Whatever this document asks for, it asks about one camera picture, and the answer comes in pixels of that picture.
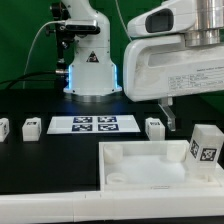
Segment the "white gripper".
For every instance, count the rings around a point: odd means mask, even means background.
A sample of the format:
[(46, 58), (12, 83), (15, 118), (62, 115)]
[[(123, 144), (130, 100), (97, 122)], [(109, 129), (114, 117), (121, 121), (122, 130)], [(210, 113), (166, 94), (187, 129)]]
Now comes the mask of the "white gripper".
[(132, 41), (124, 53), (123, 88), (132, 101), (159, 99), (174, 132), (171, 97), (224, 90), (224, 44), (186, 47), (183, 35)]

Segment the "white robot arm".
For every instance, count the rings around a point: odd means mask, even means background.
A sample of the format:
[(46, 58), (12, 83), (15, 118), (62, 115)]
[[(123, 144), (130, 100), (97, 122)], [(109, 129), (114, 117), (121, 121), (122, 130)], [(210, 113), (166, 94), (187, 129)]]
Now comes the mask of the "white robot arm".
[(70, 15), (65, 28), (76, 42), (65, 93), (83, 101), (119, 91), (133, 101), (157, 99), (175, 130), (174, 97), (224, 90), (224, 0), (166, 0), (129, 21), (121, 86), (108, 19), (89, 0), (62, 2)]

